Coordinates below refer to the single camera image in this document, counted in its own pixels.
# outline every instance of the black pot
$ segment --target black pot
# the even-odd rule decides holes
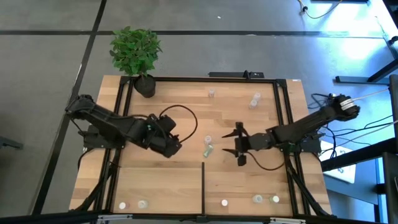
[[[141,75],[134,82],[134,88],[145,98],[153,97],[156,88],[155,78],[152,75]]]

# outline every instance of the wooden tabletop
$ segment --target wooden tabletop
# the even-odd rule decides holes
[[[120,76],[103,78],[97,104],[112,110],[116,101]],[[307,104],[300,80],[287,80],[294,120],[308,115]],[[129,114],[159,114],[171,105],[185,105],[198,118],[198,129],[182,148],[170,159],[127,143],[121,154],[118,180],[114,197],[114,213],[201,213],[201,163],[205,163],[205,209],[212,215],[262,215],[291,216],[289,188],[285,167],[275,171],[260,169],[248,156],[245,166],[238,167],[236,158],[224,148],[234,148],[229,134],[236,121],[242,121],[249,134],[264,132],[277,126],[274,92],[266,83],[216,83],[216,82],[157,82],[156,94],[144,98],[135,90],[132,94]],[[214,98],[208,97],[209,89],[215,90]],[[126,100],[122,98],[122,107]],[[261,93],[258,106],[250,110],[249,102],[256,92]],[[284,105],[284,122],[287,116]],[[183,108],[172,108],[165,114],[177,124],[172,131],[180,139],[195,127],[192,114]],[[210,135],[214,146],[208,158],[203,157],[204,138]],[[262,166],[273,168],[283,163],[278,149],[254,151]],[[95,149],[81,161],[70,208],[79,206],[93,190],[100,175],[103,149]],[[301,153],[305,183],[314,198],[327,212],[331,212],[323,174],[318,159],[310,153]],[[254,203],[254,195],[262,195],[262,203]],[[277,195],[279,203],[271,203],[269,197]],[[300,191],[296,186],[298,208],[303,213]],[[228,206],[221,201],[226,199]],[[148,202],[147,208],[138,208],[138,201]],[[124,202],[123,210],[119,204]]]

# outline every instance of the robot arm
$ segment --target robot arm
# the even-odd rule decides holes
[[[171,157],[181,148],[178,136],[170,132],[175,122],[167,115],[157,118],[146,116],[120,116],[94,103],[90,95],[80,95],[65,109],[71,119],[84,119],[99,131],[108,142],[125,142]]]
[[[307,138],[322,126],[334,121],[348,121],[359,114],[359,107],[356,106],[349,96],[340,95],[333,98],[333,101],[319,111],[314,112],[292,124],[275,126],[266,130],[266,133],[256,133],[250,136],[243,128],[243,123],[237,122],[236,128],[231,134],[223,138],[237,136],[235,138],[235,149],[224,149],[233,153],[238,158],[238,165],[246,163],[244,153],[250,149],[270,149],[272,147],[283,147],[286,144],[297,144]]]

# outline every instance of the concrete floor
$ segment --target concrete floor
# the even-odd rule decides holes
[[[3,0],[0,30],[91,30],[100,2]],[[304,3],[312,15],[331,7],[329,2]],[[160,35],[164,53],[151,74],[205,77],[208,72],[259,71],[269,78],[301,79],[309,103],[313,101],[311,93],[357,97],[386,88],[333,82],[337,75],[370,76],[394,59],[372,7],[342,3],[318,20],[302,17],[299,11],[296,0],[108,0],[99,29],[132,26],[154,30],[344,32],[344,38]],[[102,76],[119,75],[109,56],[111,39],[107,35],[96,37],[80,93],[96,98]],[[29,213],[87,41],[86,35],[0,35],[0,136],[25,144],[22,151],[0,151],[0,217]],[[333,122],[331,129],[363,127],[391,114],[388,92],[358,104],[362,110],[355,121]],[[361,140],[375,143],[393,134],[392,128],[387,128]],[[354,143],[346,146],[362,147]],[[45,213],[67,211],[81,149],[82,139],[76,128],[70,126]],[[334,192],[329,196],[335,215],[374,219],[373,205]]]

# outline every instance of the green plant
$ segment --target green plant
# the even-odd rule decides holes
[[[157,53],[163,52],[159,47],[156,33],[150,30],[130,30],[126,27],[114,31],[115,39],[111,42],[113,50],[109,53],[113,57],[113,65],[124,71],[126,75],[147,76],[147,71],[155,69],[154,62]]]

